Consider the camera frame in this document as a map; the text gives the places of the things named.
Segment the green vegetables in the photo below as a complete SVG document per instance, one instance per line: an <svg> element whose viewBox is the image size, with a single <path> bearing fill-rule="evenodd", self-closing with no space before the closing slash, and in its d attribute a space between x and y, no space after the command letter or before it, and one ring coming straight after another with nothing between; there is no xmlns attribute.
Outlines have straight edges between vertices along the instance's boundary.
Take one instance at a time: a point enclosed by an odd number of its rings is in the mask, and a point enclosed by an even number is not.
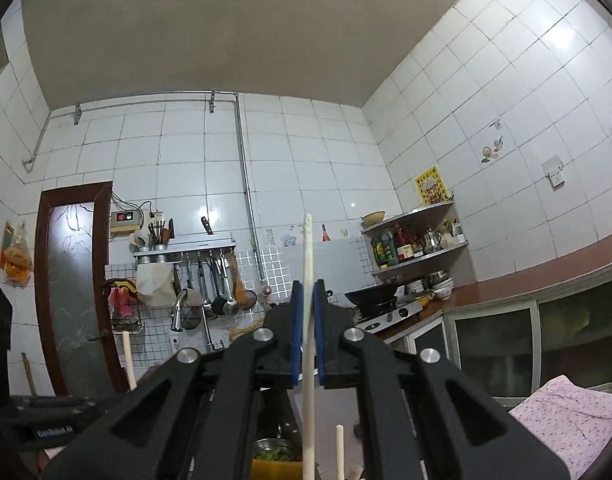
<svg viewBox="0 0 612 480"><path fill-rule="evenodd" d="M282 462L284 460L288 460L289 457L290 455L288 455L282 449L264 449L255 458L257 460L271 460L274 462Z"/></svg>

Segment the countertop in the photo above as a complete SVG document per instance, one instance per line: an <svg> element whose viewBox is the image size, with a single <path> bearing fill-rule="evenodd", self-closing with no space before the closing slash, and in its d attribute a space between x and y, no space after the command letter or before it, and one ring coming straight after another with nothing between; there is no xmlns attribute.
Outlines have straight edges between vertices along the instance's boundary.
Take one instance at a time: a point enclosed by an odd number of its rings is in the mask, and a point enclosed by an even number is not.
<svg viewBox="0 0 612 480"><path fill-rule="evenodd" d="M418 323L436 317L448 308L486 304L503 300L520 300L556 285L564 285L591 274L612 269L612 235L586 246L574 253L556 258L544 264L513 272L499 278L455 288L450 298L429 303L418 314L377 333L384 340L393 340Z"/></svg>

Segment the wooden door frame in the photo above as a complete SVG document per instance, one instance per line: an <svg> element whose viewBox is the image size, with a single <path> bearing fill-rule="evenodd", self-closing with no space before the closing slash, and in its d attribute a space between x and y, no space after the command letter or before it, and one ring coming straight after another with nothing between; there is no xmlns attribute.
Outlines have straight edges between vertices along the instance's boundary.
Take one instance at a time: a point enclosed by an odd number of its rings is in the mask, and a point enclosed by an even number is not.
<svg viewBox="0 0 612 480"><path fill-rule="evenodd" d="M50 315L50 295L48 293L48 231L50 213L53 208L86 202L94 202L92 213L92 282L94 283L94 305L97 314L99 332L108 330L112 333L108 302L103 297L99 285L105 281L105 266L108 263L108 224L110 218L110 200L112 198L112 182L84 184L83 186L60 187L41 193L37 228L35 234L35 272L34 290L39 324L41 347L48 368L55 395L68 395L68 389L61 373L61 365L55 345L55 335L52 330ZM114 337L101 339L103 356L108 367L110 380L115 391L128 391L128 380L119 362L119 354Z"/></svg>

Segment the kettle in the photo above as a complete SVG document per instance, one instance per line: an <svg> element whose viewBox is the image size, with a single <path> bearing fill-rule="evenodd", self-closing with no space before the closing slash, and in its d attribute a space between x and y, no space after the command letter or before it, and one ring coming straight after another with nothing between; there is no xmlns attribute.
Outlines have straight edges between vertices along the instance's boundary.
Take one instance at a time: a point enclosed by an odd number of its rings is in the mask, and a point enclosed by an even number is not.
<svg viewBox="0 0 612 480"><path fill-rule="evenodd" d="M423 252L425 254L434 253L435 251L441 251L441 235L436 233L430 226L423 234Z"/></svg>

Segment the yellow poster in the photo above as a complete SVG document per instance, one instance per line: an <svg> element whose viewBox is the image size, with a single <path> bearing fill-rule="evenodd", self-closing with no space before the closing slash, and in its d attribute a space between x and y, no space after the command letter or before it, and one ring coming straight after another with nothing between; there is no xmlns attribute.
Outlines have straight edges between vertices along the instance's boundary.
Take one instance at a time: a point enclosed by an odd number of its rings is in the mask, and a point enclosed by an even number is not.
<svg viewBox="0 0 612 480"><path fill-rule="evenodd" d="M437 202L450 200L437 166L433 166L430 170L419 175L415 182L424 204L436 204Z"/></svg>

